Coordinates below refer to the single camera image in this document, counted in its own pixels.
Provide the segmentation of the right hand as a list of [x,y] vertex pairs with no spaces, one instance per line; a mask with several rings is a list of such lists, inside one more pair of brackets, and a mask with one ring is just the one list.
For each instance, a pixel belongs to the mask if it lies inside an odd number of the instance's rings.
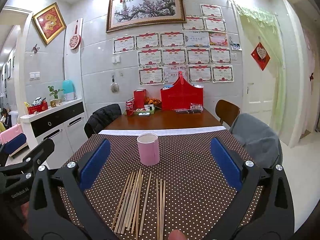
[[180,230],[173,230],[169,233],[168,240],[187,240],[187,238]]

